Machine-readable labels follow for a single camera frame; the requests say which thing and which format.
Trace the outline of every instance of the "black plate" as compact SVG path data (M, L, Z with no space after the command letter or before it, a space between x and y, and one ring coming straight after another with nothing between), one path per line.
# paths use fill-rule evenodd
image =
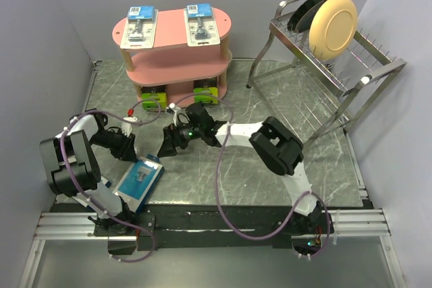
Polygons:
M304 32L311 24L318 9L326 0L306 0L291 16L287 28L291 32Z

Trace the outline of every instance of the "shelf tier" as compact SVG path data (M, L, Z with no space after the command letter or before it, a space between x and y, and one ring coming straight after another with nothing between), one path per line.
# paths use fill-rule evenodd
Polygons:
M226 71L230 57L221 58L219 47L181 47L137 53L132 57L133 83L149 87L214 78Z

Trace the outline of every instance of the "cable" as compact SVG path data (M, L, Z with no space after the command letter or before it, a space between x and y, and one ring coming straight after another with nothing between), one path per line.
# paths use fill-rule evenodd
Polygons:
M290 220L290 218L291 218L291 216L293 215L293 213L294 213L294 210L296 209L296 207L297 207L297 205L300 203L300 201L304 198L304 197L306 197L306 196L308 196L308 195L313 195L313 196L315 196L316 198L317 198L317 200L321 203L321 205L323 206L323 208L324 208L324 211L325 211L325 218L326 218L326 220L327 220L327 235L326 235L326 238L325 238L325 242L324 242L324 244L323 244L323 246L321 247L321 249L318 251L318 252L316 252L315 254L313 254L311 257L315 257L315 256L317 256L317 255L319 255L320 253L321 253L321 251L322 250L324 250L326 247L327 247L327 245L328 245L328 241L329 241L329 237L330 237L330 216L329 216L329 211L328 211L328 209L327 209L327 207L326 207L326 205L325 205L325 203L324 203L324 201L316 194L316 193L314 193L314 192L304 192L303 194L301 194L300 195L300 197L298 197L298 199L295 201L295 203L292 205L292 207L291 207L291 210L290 210L290 212L288 213L288 215L287 215L287 217L285 218L285 220L282 222L282 224L274 231L274 232L272 232L272 233L270 233L270 234L267 234L267 235L264 235L264 236L250 236L250 235L246 235L246 234L244 234L243 232L241 232L239 229L237 229L231 222L230 222L230 220L227 218L227 216L225 215L225 213L224 213L224 211L223 211L223 209L222 209L222 205L221 205L221 202L220 202L220 198L219 198L219 168L220 168L220 165L221 165L221 161L222 161L222 156L223 156L223 152L225 151L225 147L226 147L226 144L227 144L227 141L228 141L228 138L230 137L230 134L231 134L231 124L232 124L232 121L233 121L233 119L234 119L234 110L233 110L233 108L232 108L232 106L231 105L229 105L227 102L225 102L224 100L222 100L222 99L220 99L220 98L218 98L218 97L216 97L216 96L213 96L213 95L211 95L211 94L204 94L205 96L210 96L210 97L213 97L213 98L216 98L216 99L218 99L219 101L221 101L221 103L223 103L228 109L229 109L229 111L230 111L230 116L229 116L229 120L228 120L228 123L227 123L227 136L225 137L225 139L223 140L223 143L222 143L222 147L221 147L221 150L220 150L220 152L219 152L219 156L218 156L218 158L217 158L217 163L216 163L216 173L215 173L215 198L216 198L216 206L217 206L217 209L219 210L219 213L221 214L221 217L222 217L222 219L225 221L225 224L226 225L228 225L228 227L230 228L230 229L232 229L233 230L233 232L235 233L235 234L237 234L237 235L239 235L240 237L243 237L244 239L249 239L249 240L251 240L251 241L262 241L262 240L265 240L265 239L270 239L270 238L272 238L273 236L275 236L275 235L277 235L280 231L282 231L282 229L284 229L284 227L288 224L288 221ZM186 96L186 97L184 97L184 98L182 98L182 99L180 99L178 102L176 102L175 104L176 105L178 105L181 101L183 101L183 100L185 100L185 99L187 99L187 98L189 98L189 97L191 97L191 96L194 96L194 94L190 94L190 95L188 95L188 96Z
M116 118L116 119L118 119L118 120L120 120L120 121L125 121L126 123L129 123L129 124L132 124L132 125L139 125L139 126L141 126L141 125L146 125L146 124L149 124L149 123L152 123L152 122L154 122L160 115L161 115L161 112L162 112L162 110L161 110L161 105L157 102L157 101L155 101L155 100L153 100L153 99L146 99L146 100L140 100L140 101L138 101L135 105L133 105L132 106L132 108L130 109L130 111L132 111L133 112L133 110L134 110L134 108L136 107L136 106L138 106L140 103L142 103L143 101L148 101L148 100L151 100L151 101L153 101L153 102L155 102L156 103L156 105L157 105L157 107L158 107L158 113L157 113L157 115L156 115L156 117L155 118L153 118L153 119L151 119L150 121L127 121L127 120L125 120L125 119L123 119L122 117L120 117L120 116L118 116L118 115L115 115L115 114L113 114L113 113L110 113L110 112L108 112L108 111L101 111L101 110L98 110L98 109L93 109L93 110L91 110L91 111L86 111L86 112L84 112L83 114L81 114L81 115L79 115L77 118L73 118L72 119L72 122L67 126L67 127L65 127L65 129L63 130L63 133L61 133L61 137L60 137L60 150L61 150L61 155L63 156L63 161L64 161L64 163L65 163L65 167L66 167L66 169L67 169L67 171L69 172L69 175L70 175L70 178L71 178L71 180L72 180L72 182L74 183L74 185L75 185L75 187L76 187L76 189L86 198L86 199L90 199L90 202L92 203L92 204L94 204L99 210L102 210L110 219L112 219L113 221L115 221L115 222L117 222L117 223L119 223L119 224L122 224L122 225L125 225L125 226L128 226L128 227L132 227L132 228L134 228L134 229L137 229L137 230L139 230L139 231L143 231L143 232L145 232L145 233L147 233L148 235L150 235L150 237L151 237L151 239L152 239L152 248L151 248L151 250L145 255L145 256L142 256L141 258L137 258L137 259L130 259L130 260L127 260L127 259L122 259L122 258L119 258L119 257L117 257L117 256L112 256L112 258L113 259L115 259L115 260L117 260L118 262L124 262L124 263L134 263L134 262L140 262L140 261L143 261L143 260L145 260L145 259L147 259L152 253L153 253L153 251L155 251L156 250L156 238L155 238L155 236L153 235L153 233L151 233L148 229L145 229L144 227L141 227L141 226L138 226L138 225L134 225L134 224L131 224L131 223L129 223L129 222L125 222L125 221L122 221L121 219L118 219L117 217L115 217L114 215L112 215L111 213L109 213L109 212L107 212L107 210L101 205L101 204L99 204L99 202L97 201L97 200L95 200L92 196L90 196L90 195L88 195L83 189L82 189L82 187L81 187L81 185L78 183L78 180L76 179L76 177L75 177L75 175L74 175L74 172L72 171L72 168L70 167L70 164L69 164L69 161L68 161L68 155L66 154L66 149L65 149L65 136L66 136L66 134L68 134L69 133L69 131L70 131L70 129L72 129L73 128L73 126L81 119L81 118L83 118L84 116L86 116L86 115L90 115L90 114L93 114L93 113L103 113L103 114L106 114L106 115L109 115L109 116L111 116L111 117L114 117L114 118Z

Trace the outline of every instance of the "metal frame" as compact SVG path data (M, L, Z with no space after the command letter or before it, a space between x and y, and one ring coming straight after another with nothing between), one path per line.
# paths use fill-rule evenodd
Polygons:
M90 94L92 92L93 84L95 82L94 80L96 78L96 75L97 75L97 72L98 72L98 69L99 69L101 62L102 61L93 61L92 75L90 77L89 87L88 87L87 93L86 93L86 100L84 101L84 106L82 107L82 110L81 110L82 113L86 111L87 103L88 103L88 100L90 99Z
M331 116L328 117L326 120L320 121L314 116L314 118L319 123L318 128L315 128L299 109L300 113L306 118L308 123L314 129L314 133L310 137L308 137L308 140L304 143L304 149L308 150L311 144L319 136L322 136L327 132L331 132L335 128L343 127L348 132L364 115L366 110L373 104L373 102L378 98L378 96L389 86L392 80L399 74L399 72L406 65L406 62L402 59L390 59L388 57L388 52L384 54L381 51L381 47L376 47L374 45L375 41L371 42L368 39L369 35L363 36L361 34L362 30L356 31L354 35L354 40L356 41L356 44L353 48L347 49L345 53L347 53L349 57L355 58L354 62L360 63L361 67L365 69L366 72L364 75L360 76L363 78L358 78L359 81L357 81L355 85L347 88L347 84L352 76L350 76L349 78L343 78L342 75L347 70L352 69L352 67L339 71L339 73L335 73L334 71L332 71L332 69L335 67L335 62L332 61L331 63L329 63L321 61L319 59L319 55L317 55L315 51L310 49L306 44L306 41L308 39L308 32L295 33L289 31L286 28L286 23L291 18L294 12L292 11L284 15L282 15L281 13L288 4L295 3L297 1L299 0L285 0L278 5L275 17L270 21L269 38L261 52L254 60L252 67L250 68L248 83L246 87L250 88L251 86L253 86L254 89L258 92L259 96L270 106L273 112L281 120L285 121L292 130L294 130L294 128L288 121L288 118L283 116L277 105L274 105L274 102L270 98L267 98L265 94L263 94L263 91L259 88L259 85L256 83L256 81L262 80L263 78L267 78L269 76L274 76L275 74L281 74L281 72L284 70L301 66L307 70L305 75L310 78L310 83L313 82L318 87L324 87L326 91L328 91L332 96L334 96L334 98L332 98L324 91L322 91L323 96L326 97L325 100L329 100L329 102L331 102L335 106L335 109L332 112ZM293 62L285 67L281 67L255 76L255 71L258 67L258 64L261 62L267 51L270 49L275 37L277 37L282 42L282 44L285 45L287 49L289 49L294 54L295 58ZM360 45L360 53L355 53L355 48L358 45ZM373 64L367 64L367 61L369 59L374 60ZM373 66L377 62L379 62L382 66L373 69ZM351 104L351 102L357 97L358 93L366 85L380 81L382 81L382 83L379 85L379 87L374 91L374 93L372 93L372 95L370 95L368 100L354 114L354 116L351 116L346 110ZM333 129L330 129L330 127L335 122L338 122L339 125Z
M208 210L214 206L188 206L188 205L150 205L149 209L152 210L152 214L155 213L158 215L161 213L163 215L164 211L169 211L168 214L171 216L174 211L179 212L180 214L190 214L187 210L199 209L203 208ZM282 206L278 207L266 207L266 206L253 206L253 208L260 208L261 211L266 210L266 208L284 208ZM396 256L396 251L393 248L391 241L391 233L387 226L387 221L385 219L385 215L380 209L333 209L329 211L332 215L334 233L331 234L331 240L333 244L337 243L337 239L339 237L380 237L381 243L383 244L383 251L390 269L391 276L394 280L395 287L405 287L404 285L404 277L402 271L400 269L400 265L398 263L398 259ZM36 271L38 268L38 264L41 258L41 254L43 252L43 248L46 241L51 240L103 240L103 241L136 241L136 236L120 236L120 237L107 237L107 236L95 236L95 224L88 220L88 217L95 217L95 212L47 212L42 213L41 218L38 223L38 227L36 229L36 233L34 234L34 243L32 249L30 251L28 261L26 263L26 267L24 270L24 274L22 277L22 281L20 283L20 288L30 288L33 284L33 280L36 275ZM178 237L178 241L186 242L193 241L184 239L185 235L188 237L192 237L193 235L206 233L207 235L212 235L214 233L224 233L224 234L232 234L232 236L236 236L232 233L231 230L227 229L216 229L209 230L208 220L210 218L202 219L203 229L200 229L198 226L196 229L175 229L171 230L170 235L175 235ZM154 227L158 227L158 222L155 221ZM163 230L155 230L155 235L159 236ZM295 239L296 241L299 239L307 239L313 237L314 235L298 235L292 236L291 239ZM256 242L242 240L246 245L257 245ZM273 246L277 248L286 248L287 245Z

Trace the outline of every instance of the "plate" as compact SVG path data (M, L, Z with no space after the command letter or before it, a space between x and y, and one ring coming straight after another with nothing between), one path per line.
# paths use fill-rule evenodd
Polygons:
M323 4L325 0L306 0L291 16L288 21L287 28L291 32L304 32L310 28L310 24L315 16L315 13L318 11L320 6Z
M357 20L352 0L326 0L310 25L309 47L314 56L328 60L340 55L354 37Z

